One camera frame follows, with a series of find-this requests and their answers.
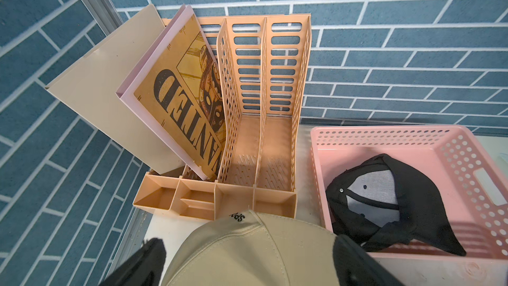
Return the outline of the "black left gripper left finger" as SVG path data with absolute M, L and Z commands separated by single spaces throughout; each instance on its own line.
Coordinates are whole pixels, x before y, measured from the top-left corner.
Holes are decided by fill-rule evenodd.
M 143 243 L 118 269 L 109 275 L 100 286 L 151 286 L 159 285 L 164 269 L 166 251 L 164 241 L 152 238 Z

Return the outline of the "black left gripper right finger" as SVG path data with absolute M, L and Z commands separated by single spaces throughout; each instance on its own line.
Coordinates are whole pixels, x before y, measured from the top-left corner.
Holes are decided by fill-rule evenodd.
M 335 237 L 333 263 L 340 285 L 403 286 L 389 271 L 345 235 Z

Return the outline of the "black baseball cap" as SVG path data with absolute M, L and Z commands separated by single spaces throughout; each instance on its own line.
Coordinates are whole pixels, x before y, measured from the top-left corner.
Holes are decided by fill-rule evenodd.
M 325 190 L 332 228 L 367 252 L 417 240 L 465 256 L 441 194 L 424 173 L 387 154 L 336 176 Z

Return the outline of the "beige baseball cap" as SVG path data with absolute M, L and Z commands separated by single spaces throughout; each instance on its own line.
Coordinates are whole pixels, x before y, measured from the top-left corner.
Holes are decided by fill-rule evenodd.
M 162 285 L 338 285 L 336 236 L 309 222 L 253 210 L 194 230 Z

